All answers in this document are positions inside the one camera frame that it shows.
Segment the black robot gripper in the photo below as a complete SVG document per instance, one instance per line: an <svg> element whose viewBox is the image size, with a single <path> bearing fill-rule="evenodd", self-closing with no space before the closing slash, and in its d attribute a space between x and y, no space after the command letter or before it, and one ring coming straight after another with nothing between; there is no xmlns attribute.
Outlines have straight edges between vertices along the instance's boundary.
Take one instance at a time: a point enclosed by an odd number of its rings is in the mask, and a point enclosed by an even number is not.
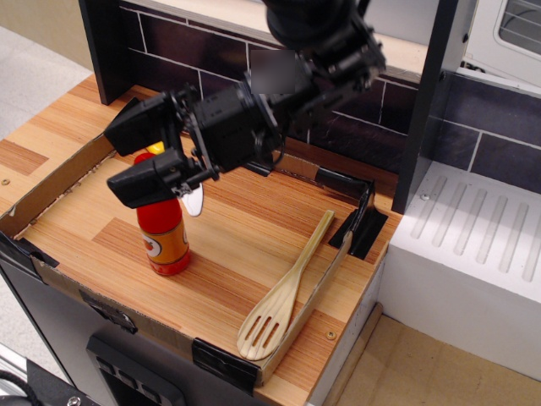
<svg viewBox="0 0 541 406"><path fill-rule="evenodd" d="M107 180L129 208L181 198L207 179L270 160L281 146L276 121L244 82L199 101L189 85L143 101L133 99L104 135L121 156L159 141L166 148Z"/></svg>

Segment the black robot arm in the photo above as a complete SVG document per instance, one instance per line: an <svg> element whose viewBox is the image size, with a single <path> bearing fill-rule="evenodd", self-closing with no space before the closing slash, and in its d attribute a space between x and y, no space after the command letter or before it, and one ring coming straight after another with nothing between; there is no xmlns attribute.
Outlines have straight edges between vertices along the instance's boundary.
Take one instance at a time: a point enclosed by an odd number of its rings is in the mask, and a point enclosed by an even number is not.
<svg viewBox="0 0 541 406"><path fill-rule="evenodd" d="M267 25L281 50L204 99L185 85L119 114L105 131L119 155L156 142L165 150L109 178L108 188L125 206L138 208L190 194L249 163L274 167L289 135L319 126L384 72L381 45L363 18L367 6L267 2Z"/></svg>

